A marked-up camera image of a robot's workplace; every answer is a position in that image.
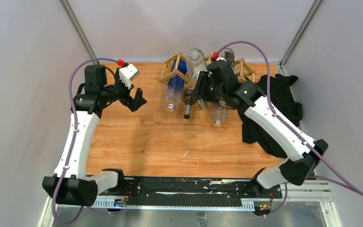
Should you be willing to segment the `blue square glass bottle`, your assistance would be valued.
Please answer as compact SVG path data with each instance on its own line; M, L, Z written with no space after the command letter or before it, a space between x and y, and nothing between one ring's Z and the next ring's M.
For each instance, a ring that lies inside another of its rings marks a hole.
M172 70L175 69L175 65L176 60L173 62ZM182 75L186 75L187 66L185 61L179 61L178 71L180 71ZM181 103L184 84L185 80L178 75L175 75L169 79L165 96L165 104L167 105L167 110L169 112L173 112L176 106Z

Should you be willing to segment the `dark labelled clear bottle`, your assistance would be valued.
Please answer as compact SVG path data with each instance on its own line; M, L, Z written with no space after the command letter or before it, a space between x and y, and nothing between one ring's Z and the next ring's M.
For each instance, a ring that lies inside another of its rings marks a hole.
M231 48L224 48L220 52L220 57L224 60L222 62L222 70L226 70L228 72L234 72L234 61L235 61L235 54Z

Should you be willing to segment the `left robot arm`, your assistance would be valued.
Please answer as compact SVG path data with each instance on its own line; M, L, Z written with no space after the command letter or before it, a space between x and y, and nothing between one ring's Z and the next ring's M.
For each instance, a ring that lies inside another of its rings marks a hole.
M125 192L124 173L106 168L87 176L86 163L94 132L105 108L119 101L134 112L146 104L142 89L134 97L132 81L139 70L125 63L116 71L104 65L89 65L84 69L85 82L72 96L71 123L65 148L52 176L43 178L42 187L56 204L90 207L105 191L114 195Z

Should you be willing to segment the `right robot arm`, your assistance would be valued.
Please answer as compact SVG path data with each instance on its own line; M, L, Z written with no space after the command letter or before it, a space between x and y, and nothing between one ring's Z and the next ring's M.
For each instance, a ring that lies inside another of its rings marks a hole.
M287 158L280 164L258 171L251 184L256 197L264 197L270 188L291 183L302 185L328 149L325 140L315 140L291 123L254 82L239 82L225 59L215 60L194 68L198 80L194 88L196 99L206 102L224 101L265 130L283 149Z

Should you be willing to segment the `clear glass bottle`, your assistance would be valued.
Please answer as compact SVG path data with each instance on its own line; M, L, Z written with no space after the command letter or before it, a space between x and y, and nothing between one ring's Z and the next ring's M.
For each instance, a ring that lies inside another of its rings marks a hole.
M204 53L197 48L189 50L186 54L186 65L189 79L189 86L187 89L194 90L199 78L199 72L207 71ZM203 101L202 99L197 100L197 102L199 103L198 106L200 110L207 110L207 102Z

